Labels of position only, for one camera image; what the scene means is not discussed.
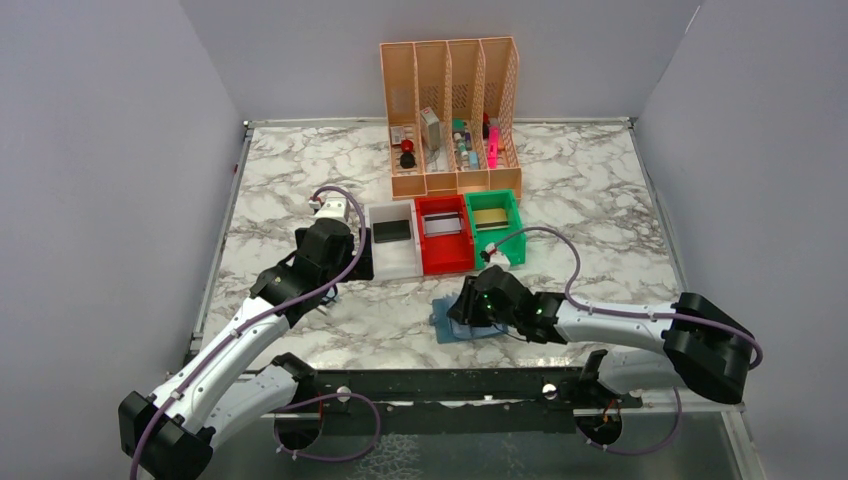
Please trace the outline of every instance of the small bottle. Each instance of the small bottle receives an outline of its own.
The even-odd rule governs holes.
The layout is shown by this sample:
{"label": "small bottle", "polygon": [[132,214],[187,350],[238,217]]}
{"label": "small bottle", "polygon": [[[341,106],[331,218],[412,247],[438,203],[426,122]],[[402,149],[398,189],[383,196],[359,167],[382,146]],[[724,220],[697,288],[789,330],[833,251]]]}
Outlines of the small bottle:
{"label": "small bottle", "polygon": [[468,160],[468,147],[465,146],[465,140],[462,137],[462,134],[456,132],[453,134],[453,140],[456,143],[456,149],[459,151],[459,156],[462,157],[463,160]]}

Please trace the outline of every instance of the blue cloth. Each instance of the blue cloth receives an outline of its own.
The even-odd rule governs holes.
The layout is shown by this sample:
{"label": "blue cloth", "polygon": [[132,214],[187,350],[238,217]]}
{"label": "blue cloth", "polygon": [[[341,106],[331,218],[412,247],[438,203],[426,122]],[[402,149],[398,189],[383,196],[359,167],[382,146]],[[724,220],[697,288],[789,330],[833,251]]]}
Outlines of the blue cloth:
{"label": "blue cloth", "polygon": [[498,327],[470,327],[460,325],[448,318],[448,309],[456,303],[457,298],[459,298],[459,295],[448,295],[433,300],[433,314],[430,315],[430,324],[436,328],[436,342],[467,342],[504,334],[503,329]]}

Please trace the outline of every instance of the gray wall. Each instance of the gray wall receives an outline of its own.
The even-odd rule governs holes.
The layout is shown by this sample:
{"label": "gray wall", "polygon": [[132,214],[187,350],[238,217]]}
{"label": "gray wall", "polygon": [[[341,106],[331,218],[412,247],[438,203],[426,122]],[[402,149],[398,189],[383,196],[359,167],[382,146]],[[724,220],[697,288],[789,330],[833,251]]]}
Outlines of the gray wall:
{"label": "gray wall", "polygon": [[772,479],[842,478],[848,3],[707,0],[637,123],[691,287],[763,343]]}
{"label": "gray wall", "polygon": [[179,366],[243,127],[176,0],[0,6],[0,478],[125,478]]}
{"label": "gray wall", "polygon": [[700,0],[181,0],[260,119],[385,116],[380,42],[514,35],[516,115],[638,115]]}

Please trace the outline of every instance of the marble tabletop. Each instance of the marble tabletop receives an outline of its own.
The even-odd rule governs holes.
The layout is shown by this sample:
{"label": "marble tabletop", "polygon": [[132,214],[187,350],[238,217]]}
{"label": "marble tabletop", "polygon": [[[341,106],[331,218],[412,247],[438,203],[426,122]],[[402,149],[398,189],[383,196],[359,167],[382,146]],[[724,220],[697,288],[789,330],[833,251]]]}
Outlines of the marble tabletop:
{"label": "marble tabletop", "polygon": [[[361,204],[391,200],[385,125],[255,130],[206,319],[209,342],[256,276],[294,249],[312,223],[307,197],[321,185]],[[523,167],[521,219],[569,236],[583,269],[574,293],[604,302],[654,303],[677,283],[650,195],[624,125],[516,124]],[[528,234],[527,263],[511,270],[531,290],[557,291],[574,268],[552,236]],[[463,275],[340,285],[339,302],[311,312],[252,364],[292,352],[315,368],[470,368],[581,365],[599,344],[537,345],[507,336],[439,345],[430,302],[458,293]]]}

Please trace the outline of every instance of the purple cable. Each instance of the purple cable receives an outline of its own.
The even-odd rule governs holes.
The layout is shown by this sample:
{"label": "purple cable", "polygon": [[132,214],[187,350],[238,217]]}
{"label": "purple cable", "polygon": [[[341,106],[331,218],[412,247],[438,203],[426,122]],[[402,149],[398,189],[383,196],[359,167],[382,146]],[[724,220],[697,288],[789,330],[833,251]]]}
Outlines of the purple cable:
{"label": "purple cable", "polygon": [[[351,260],[350,264],[344,270],[342,270],[342,272],[338,274],[336,278],[330,280],[325,285],[318,287],[315,290],[305,293],[299,297],[286,300],[285,302],[277,305],[276,307],[270,308],[260,313],[259,315],[256,315],[250,320],[244,322],[241,327],[236,328],[236,332],[238,334],[244,333],[245,330],[248,330],[263,318],[274,315],[280,311],[291,307],[292,305],[296,305],[316,295],[324,294],[324,292],[326,292],[328,289],[333,288],[333,285],[339,283],[342,279],[344,279],[353,270],[353,268],[356,266],[356,263],[359,262],[359,258],[362,256],[363,250],[363,245],[361,244],[361,242],[364,242],[366,238],[365,214],[362,212],[362,207],[360,207],[359,204],[356,203],[356,198],[354,198],[350,192],[342,188],[330,185],[323,186],[316,190],[315,193],[312,194],[312,198],[317,198],[319,194],[327,191],[341,193],[353,205],[353,208],[356,210],[356,215],[359,217],[360,245],[359,248],[356,249],[356,254],[353,256],[353,260]],[[204,357],[203,360],[200,361],[200,363],[197,365],[197,368],[195,368],[191,373],[186,375],[185,380],[183,380],[182,383],[180,383],[179,386],[174,389],[174,393],[176,393],[177,395],[181,395],[186,390],[186,388],[188,388],[188,386],[191,385],[191,383],[197,378],[197,376],[200,375],[200,373],[203,372],[203,370],[207,366],[209,366],[212,360],[214,360],[224,350],[224,348],[226,348],[227,345],[229,345],[230,342],[235,339],[235,336],[228,336],[227,338],[222,340],[221,343],[216,345],[215,348],[213,348],[212,351],[209,352],[209,355],[206,355],[206,357]],[[150,422],[147,423],[147,426],[144,427],[144,431],[141,433],[141,437],[139,437],[138,443],[136,444],[135,452],[133,453],[132,463],[130,464],[130,480],[138,479],[138,467],[141,464],[141,452],[144,450],[144,446],[150,439],[150,435],[153,433],[153,429],[155,428],[156,424],[162,418],[162,415],[165,414],[165,411],[168,410],[174,404],[174,402],[174,397],[168,397],[165,402],[162,403],[162,406],[159,407],[159,410],[157,410],[156,413],[153,414],[153,417],[150,419]]]}
{"label": "purple cable", "polygon": [[[540,232],[547,232],[547,233],[550,233],[552,235],[555,235],[557,238],[559,238],[560,240],[565,242],[565,244],[568,245],[568,248],[571,249],[571,252],[574,254],[575,266],[574,266],[574,273],[571,274],[571,278],[569,278],[568,282],[565,283],[565,292],[564,292],[565,293],[565,299],[568,300],[568,303],[573,305],[575,308],[588,312],[590,310],[588,305],[583,305],[582,303],[578,302],[577,300],[574,300],[574,298],[572,298],[572,296],[571,296],[571,286],[574,285],[574,281],[577,280],[577,276],[580,274],[581,263],[580,263],[580,254],[577,253],[577,247],[575,247],[574,243],[572,243],[571,240],[566,238],[565,235],[563,235],[562,233],[560,233],[560,232],[558,232],[558,231],[556,231],[556,230],[554,230],[553,228],[550,228],[550,227],[525,227],[525,228],[522,228],[518,231],[515,231],[515,232],[505,236],[504,238],[498,240],[497,242],[495,242],[495,244],[494,244],[495,248],[497,248],[499,245],[501,245],[502,243],[506,242],[507,240],[509,240],[510,238],[512,238],[516,235],[520,235],[524,232],[530,232],[530,231],[534,231],[534,230],[540,231]],[[651,318],[651,315],[648,314],[648,313],[624,312],[624,311],[621,311],[621,310],[612,310],[612,309],[608,309],[608,308],[595,308],[595,309],[593,309],[593,311],[597,312],[597,313],[602,313],[604,315],[614,315],[616,317],[635,318],[635,319],[640,319],[640,320]],[[700,325],[704,325],[706,327],[715,328],[716,330],[721,330],[722,332],[728,333],[730,335],[735,335],[735,336],[741,338],[742,340],[745,340],[746,342],[748,342],[751,345],[751,347],[753,347],[754,351],[757,352],[757,356],[754,358],[754,361],[751,362],[751,365],[749,367],[751,370],[757,368],[760,365],[760,363],[762,363],[762,361],[763,361],[763,348],[760,346],[760,344],[754,339],[754,337],[752,337],[751,335],[739,330],[738,328],[733,328],[731,326],[728,326],[728,325],[725,325],[723,323],[719,323],[719,322],[716,322],[716,321],[713,321],[713,320],[707,320],[706,318],[695,317],[695,316],[692,316],[692,315],[685,315],[685,314],[682,314],[682,313],[655,313],[653,318],[670,319],[670,320],[683,320],[683,321],[686,321],[686,322],[697,323],[697,324],[700,324]]]}
{"label": "purple cable", "polygon": [[297,408],[300,408],[300,407],[305,407],[306,405],[311,405],[313,403],[323,402],[324,400],[331,400],[333,398],[339,398],[339,397],[352,397],[352,398],[356,398],[358,400],[362,400],[363,402],[368,404],[368,406],[371,407],[371,411],[374,412],[374,424],[375,424],[374,425],[374,436],[371,437],[371,441],[368,442],[368,445],[366,445],[365,448],[363,448],[359,452],[356,452],[356,453],[351,454],[351,455],[345,455],[343,457],[323,457],[321,455],[312,455],[310,453],[301,453],[300,450],[289,450],[288,448],[286,448],[286,446],[283,445],[283,441],[280,439],[280,436],[277,434],[277,430],[274,429],[274,438],[277,440],[277,444],[279,445],[279,448],[277,449],[277,453],[282,451],[282,452],[288,453],[289,455],[292,455],[294,458],[303,457],[303,458],[308,458],[310,460],[317,460],[319,462],[327,462],[327,463],[349,462],[351,460],[356,460],[357,458],[362,458],[365,455],[368,455],[369,453],[371,453],[371,450],[374,450],[374,448],[377,446],[377,441],[380,440],[380,430],[382,428],[382,424],[381,424],[381,421],[380,421],[380,411],[377,410],[377,405],[374,405],[374,402],[372,402],[371,399],[369,399],[368,397],[366,397],[364,395],[360,395],[358,393],[352,393],[352,392],[351,393],[330,393],[330,394],[327,394],[327,395],[321,395],[319,397],[310,398],[309,400],[304,400],[304,401],[299,402],[299,403],[293,403],[291,405],[286,405],[283,408],[278,408],[278,409],[274,410],[273,413],[288,412],[289,410],[294,410],[294,409],[297,409]]}
{"label": "purple cable", "polygon": [[583,433],[582,430],[578,431],[584,438],[586,438],[586,444],[591,445],[599,450],[603,450],[605,453],[612,453],[613,455],[623,455],[625,457],[637,457],[639,455],[648,455],[649,453],[654,453],[662,450],[663,448],[671,445],[671,442],[677,438],[677,435],[680,433],[680,420],[683,417],[683,402],[680,400],[680,392],[677,391],[677,388],[674,389],[674,398],[677,399],[677,414],[674,416],[674,425],[671,427],[671,431],[668,435],[663,439],[662,442],[653,445],[647,448],[640,448],[638,450],[620,450],[615,447],[607,446],[604,448],[604,445],[601,445],[593,440],[590,440],[589,437]]}

